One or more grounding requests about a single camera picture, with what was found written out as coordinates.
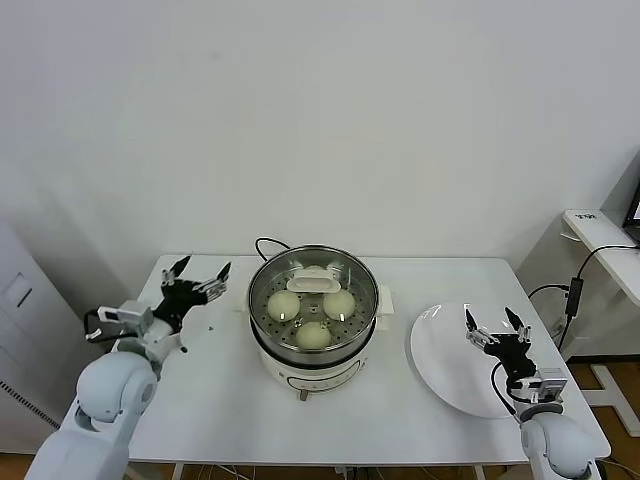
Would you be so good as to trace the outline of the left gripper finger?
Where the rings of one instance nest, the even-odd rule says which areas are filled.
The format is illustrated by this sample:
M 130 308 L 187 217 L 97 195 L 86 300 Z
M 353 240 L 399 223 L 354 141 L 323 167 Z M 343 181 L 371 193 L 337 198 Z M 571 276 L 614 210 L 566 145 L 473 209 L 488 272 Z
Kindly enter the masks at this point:
M 232 263 L 228 262 L 216 277 L 200 282 L 195 287 L 195 292 L 201 303 L 210 303 L 226 292 L 231 266 Z
M 191 285 L 192 282 L 190 280 L 185 280 L 181 277 L 181 274 L 186 269 L 189 261 L 191 259 L 190 255 L 187 255 L 177 262 L 175 262 L 168 270 L 164 269 L 162 271 L 162 286 L 174 286 L 174 285 Z

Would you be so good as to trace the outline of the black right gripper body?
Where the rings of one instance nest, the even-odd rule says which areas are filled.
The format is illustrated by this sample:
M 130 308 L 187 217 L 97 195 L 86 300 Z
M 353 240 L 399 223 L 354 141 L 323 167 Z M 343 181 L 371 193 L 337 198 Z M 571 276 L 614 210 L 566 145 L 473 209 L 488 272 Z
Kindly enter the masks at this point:
M 527 356 L 531 347 L 528 340 L 520 340 L 517 334 L 497 334 L 491 343 L 483 347 L 485 354 L 497 358 L 507 375 L 507 382 L 514 383 L 533 377 L 535 363 Z

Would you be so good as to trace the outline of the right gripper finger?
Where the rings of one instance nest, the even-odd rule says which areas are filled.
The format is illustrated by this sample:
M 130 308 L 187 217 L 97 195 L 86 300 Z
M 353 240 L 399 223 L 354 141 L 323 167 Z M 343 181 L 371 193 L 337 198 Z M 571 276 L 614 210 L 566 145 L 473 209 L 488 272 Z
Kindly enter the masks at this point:
M 476 348 L 484 350 L 486 346 L 498 343 L 496 337 L 478 327 L 468 308 L 465 309 L 465 325 L 467 328 L 466 339 Z
M 505 308 L 505 313 L 509 323 L 518 335 L 518 341 L 520 343 L 530 343 L 531 327 L 526 325 L 518 314 L 512 311 L 509 307 Z

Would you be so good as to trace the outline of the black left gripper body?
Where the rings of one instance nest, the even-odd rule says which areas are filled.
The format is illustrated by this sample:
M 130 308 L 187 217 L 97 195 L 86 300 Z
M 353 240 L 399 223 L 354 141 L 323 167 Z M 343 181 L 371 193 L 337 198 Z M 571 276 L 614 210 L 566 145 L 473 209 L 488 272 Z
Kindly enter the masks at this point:
M 191 308 L 208 303 L 207 295 L 200 290 L 199 283 L 191 280 L 163 283 L 161 292 L 163 299 L 153 310 L 153 316 L 167 323 L 173 333 L 182 330 L 183 320 Z

